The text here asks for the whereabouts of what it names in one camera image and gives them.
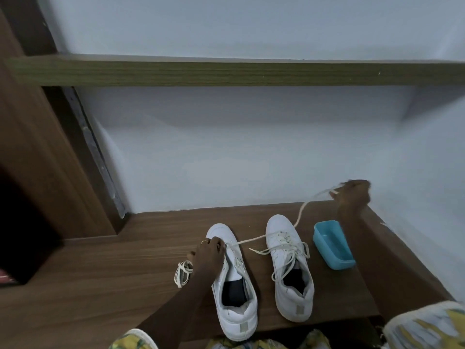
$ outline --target white wall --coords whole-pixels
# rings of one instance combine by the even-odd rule
[[[39,3],[61,49],[86,54],[426,59],[464,40],[465,0]]]
[[[465,87],[426,87],[372,164],[372,208],[465,301]]]
[[[367,167],[410,87],[81,88],[132,212],[304,201]]]

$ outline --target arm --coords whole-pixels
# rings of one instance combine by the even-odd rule
[[[386,321],[414,309],[447,300],[381,243],[360,213],[370,201],[370,183],[348,181],[330,193],[357,267]]]
[[[217,237],[205,240],[208,242],[203,242],[195,252],[187,255],[194,267],[189,283],[137,326],[154,340],[159,349],[178,348],[192,316],[223,267],[223,240]]]

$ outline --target hand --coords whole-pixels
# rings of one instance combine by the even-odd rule
[[[370,182],[367,180],[349,180],[329,195],[338,203],[339,211],[360,214],[370,202]]]
[[[225,260],[226,245],[223,240],[215,236],[212,240],[205,238],[195,251],[187,254],[187,259],[192,262],[193,275],[202,274],[212,279],[218,277]]]

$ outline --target black insole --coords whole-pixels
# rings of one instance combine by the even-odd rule
[[[247,302],[247,296],[244,288],[244,279],[238,281],[226,281],[223,286],[221,300],[225,306],[241,307]]]
[[[283,279],[284,285],[294,287],[300,294],[304,293],[305,283],[302,278],[302,270],[291,270]]]

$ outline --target blue plastic container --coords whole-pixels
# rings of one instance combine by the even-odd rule
[[[339,222],[316,223],[313,242],[331,269],[345,270],[355,265],[355,260]]]

